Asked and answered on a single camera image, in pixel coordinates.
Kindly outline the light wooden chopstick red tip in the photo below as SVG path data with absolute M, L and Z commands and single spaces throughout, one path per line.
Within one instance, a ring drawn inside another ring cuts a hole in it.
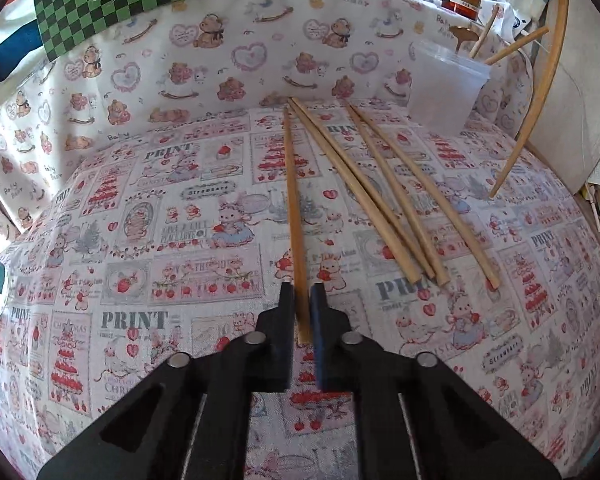
M 472 255 L 475 257 L 478 265 L 483 270 L 483 274 L 486 279 L 489 281 L 491 286 L 494 289 L 498 289 L 501 286 L 501 279 L 498 275 L 498 272 L 495 271 L 494 267 L 490 263 L 490 259 L 484 252 L 482 246 L 480 245 L 478 238 L 475 236 L 474 231 L 470 226 L 466 224 L 466 222 L 460 218 L 460 214 L 456 211 L 450 201 L 445 197 L 445 195 L 439 190 L 437 185 L 433 180 L 430 179 L 421 169 L 420 167 L 408 156 L 400 147 L 398 142 L 394 140 L 388 133 L 385 133 L 376 122 L 373 121 L 370 116 L 363 113 L 362 110 L 359 110 L 356 106 L 351 105 L 351 110 L 358 115 L 359 118 L 362 119 L 362 122 L 366 126 L 369 126 L 374 133 L 376 133 L 381 140 L 385 142 L 385 144 L 389 145 L 390 148 L 396 154 L 396 157 L 400 159 L 401 162 L 404 163 L 405 166 L 411 171 L 413 176 L 417 179 L 417 181 L 422 185 L 422 187 L 427 191 L 427 193 L 436 201 L 439 208 L 444 212 L 444 214 L 448 217 L 448 219 L 452 222 L 452 225 L 457 230 L 460 237 L 464 240 L 465 244 L 469 248 Z

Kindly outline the light wooden board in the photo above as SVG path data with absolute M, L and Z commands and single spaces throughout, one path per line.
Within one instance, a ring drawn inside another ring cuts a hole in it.
M 600 162 L 600 12 L 568 0 L 562 52 L 530 144 L 570 192 Z

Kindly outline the translucent plastic cup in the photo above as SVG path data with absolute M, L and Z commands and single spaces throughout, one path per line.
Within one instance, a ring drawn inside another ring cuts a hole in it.
M 463 129 L 491 67 L 429 40 L 414 45 L 415 62 L 407 114 L 439 136 Z

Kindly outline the teddy bear print cloth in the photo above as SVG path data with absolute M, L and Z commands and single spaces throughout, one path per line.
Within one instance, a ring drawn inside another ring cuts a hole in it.
M 0 84 L 0 252 L 67 218 L 73 248 L 144 247 L 148 229 L 121 209 L 133 190 L 234 179 L 284 180 L 280 108 L 302 100 L 357 160 L 349 101 L 396 128 L 404 151 L 495 246 L 518 244 L 530 193 L 489 194 L 529 104 L 522 54 L 498 62 L 454 151 L 415 125 L 429 76 L 418 51 L 454 48 L 457 16 L 419 0 L 186 0 L 100 32 Z

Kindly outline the brass spoon in cup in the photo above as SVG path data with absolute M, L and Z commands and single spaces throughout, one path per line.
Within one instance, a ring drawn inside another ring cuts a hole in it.
M 450 26 L 449 33 L 455 38 L 455 52 L 460 52 L 460 48 L 465 42 L 477 42 L 479 34 L 475 30 L 467 26 Z

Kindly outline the striped Hermes curtain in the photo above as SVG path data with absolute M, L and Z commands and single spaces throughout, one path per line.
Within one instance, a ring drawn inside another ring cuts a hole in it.
M 0 82 L 42 47 L 33 0 L 7 0 L 0 11 Z

